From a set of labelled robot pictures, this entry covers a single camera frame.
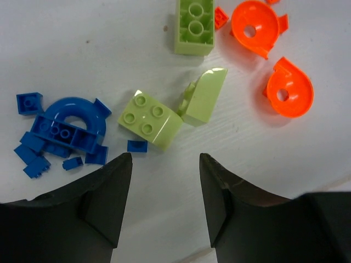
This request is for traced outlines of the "green studded lego brick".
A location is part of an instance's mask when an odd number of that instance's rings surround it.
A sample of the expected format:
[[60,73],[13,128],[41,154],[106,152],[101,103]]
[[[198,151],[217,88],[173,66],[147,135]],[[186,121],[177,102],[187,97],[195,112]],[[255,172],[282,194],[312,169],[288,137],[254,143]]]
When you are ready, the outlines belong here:
[[135,92],[117,122],[162,150],[168,149],[183,124],[173,110],[141,90]]

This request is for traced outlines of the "small blue lego piece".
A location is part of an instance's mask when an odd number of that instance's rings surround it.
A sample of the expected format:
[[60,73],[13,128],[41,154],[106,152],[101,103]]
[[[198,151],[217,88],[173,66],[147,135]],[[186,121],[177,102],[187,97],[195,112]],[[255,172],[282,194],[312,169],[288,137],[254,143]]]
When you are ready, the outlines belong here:
[[20,115],[29,116],[36,115],[43,112],[42,108],[42,94],[25,93],[16,95],[18,113]]

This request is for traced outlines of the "small blue lego plate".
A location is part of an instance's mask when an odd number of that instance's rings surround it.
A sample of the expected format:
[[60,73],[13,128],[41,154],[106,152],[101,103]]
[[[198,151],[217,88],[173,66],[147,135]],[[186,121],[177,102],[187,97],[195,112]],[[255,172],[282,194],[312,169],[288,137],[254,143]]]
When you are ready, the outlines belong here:
[[85,164],[105,165],[109,148],[107,146],[97,145],[94,153],[87,153]]

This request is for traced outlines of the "green curved lego brick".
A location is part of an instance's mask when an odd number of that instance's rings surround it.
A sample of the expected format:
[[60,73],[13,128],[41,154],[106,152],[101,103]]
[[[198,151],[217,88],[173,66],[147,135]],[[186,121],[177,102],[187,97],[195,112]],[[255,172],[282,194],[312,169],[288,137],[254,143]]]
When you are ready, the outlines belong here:
[[184,123],[199,127],[209,122],[227,73],[227,69],[215,67],[190,82],[177,111]]

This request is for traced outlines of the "small blue lego slope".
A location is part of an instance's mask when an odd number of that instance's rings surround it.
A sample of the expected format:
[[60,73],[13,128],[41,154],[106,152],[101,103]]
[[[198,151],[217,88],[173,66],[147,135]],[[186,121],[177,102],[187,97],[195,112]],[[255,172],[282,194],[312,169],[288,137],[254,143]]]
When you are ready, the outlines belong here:
[[14,152],[26,165],[30,164],[38,157],[38,155],[34,151],[32,151],[29,147],[23,144],[15,148]]

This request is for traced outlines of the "small blue lego tile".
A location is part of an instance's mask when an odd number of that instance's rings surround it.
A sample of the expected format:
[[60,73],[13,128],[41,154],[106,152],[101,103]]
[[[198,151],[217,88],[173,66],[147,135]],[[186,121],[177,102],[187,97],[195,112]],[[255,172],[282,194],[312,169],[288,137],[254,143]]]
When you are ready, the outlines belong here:
[[147,153],[148,142],[147,141],[128,140],[127,141],[127,151],[128,152]]

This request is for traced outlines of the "blue curved lego piece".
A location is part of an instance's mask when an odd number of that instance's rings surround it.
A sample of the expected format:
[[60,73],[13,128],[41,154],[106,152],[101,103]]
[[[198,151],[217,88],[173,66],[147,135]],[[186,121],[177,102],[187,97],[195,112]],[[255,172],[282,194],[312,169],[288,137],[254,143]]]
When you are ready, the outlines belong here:
[[30,133],[60,146],[96,154],[105,138],[106,119],[112,114],[99,99],[67,97],[39,113]]

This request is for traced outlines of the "small blue lego block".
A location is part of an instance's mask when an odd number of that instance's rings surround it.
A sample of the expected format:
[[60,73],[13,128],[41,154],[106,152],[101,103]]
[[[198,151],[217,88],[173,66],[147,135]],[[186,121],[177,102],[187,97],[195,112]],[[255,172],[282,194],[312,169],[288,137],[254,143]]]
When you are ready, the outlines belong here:
[[43,156],[38,156],[24,169],[24,173],[31,179],[38,178],[47,171],[51,163]]

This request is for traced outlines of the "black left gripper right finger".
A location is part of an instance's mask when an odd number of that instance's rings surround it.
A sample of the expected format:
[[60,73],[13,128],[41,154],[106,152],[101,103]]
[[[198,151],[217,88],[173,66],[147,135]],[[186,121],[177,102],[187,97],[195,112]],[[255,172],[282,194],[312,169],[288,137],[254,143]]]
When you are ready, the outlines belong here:
[[199,159],[211,247],[218,262],[350,262],[350,193],[288,199]]

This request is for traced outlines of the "large green rectangular lego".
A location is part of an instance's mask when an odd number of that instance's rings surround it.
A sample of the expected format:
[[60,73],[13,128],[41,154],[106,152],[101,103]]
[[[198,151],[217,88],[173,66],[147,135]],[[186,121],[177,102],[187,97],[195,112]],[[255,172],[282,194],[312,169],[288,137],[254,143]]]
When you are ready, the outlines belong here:
[[214,1],[177,1],[174,33],[176,54],[207,56],[214,48]]

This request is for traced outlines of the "small blue lego brick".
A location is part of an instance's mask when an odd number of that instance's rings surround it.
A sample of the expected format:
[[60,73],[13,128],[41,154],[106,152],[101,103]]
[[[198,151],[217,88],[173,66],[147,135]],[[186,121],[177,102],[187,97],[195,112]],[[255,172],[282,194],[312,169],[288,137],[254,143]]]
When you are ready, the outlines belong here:
[[63,169],[66,171],[72,170],[72,169],[78,168],[80,166],[83,166],[83,160],[81,157],[70,158],[70,159],[63,161],[62,166],[63,166]]

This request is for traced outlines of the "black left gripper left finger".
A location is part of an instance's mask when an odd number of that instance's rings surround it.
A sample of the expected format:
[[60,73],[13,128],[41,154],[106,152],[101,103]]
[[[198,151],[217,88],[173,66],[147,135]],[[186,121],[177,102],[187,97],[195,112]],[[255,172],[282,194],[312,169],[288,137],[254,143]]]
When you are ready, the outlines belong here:
[[35,199],[1,204],[1,262],[110,262],[132,176],[123,153]]

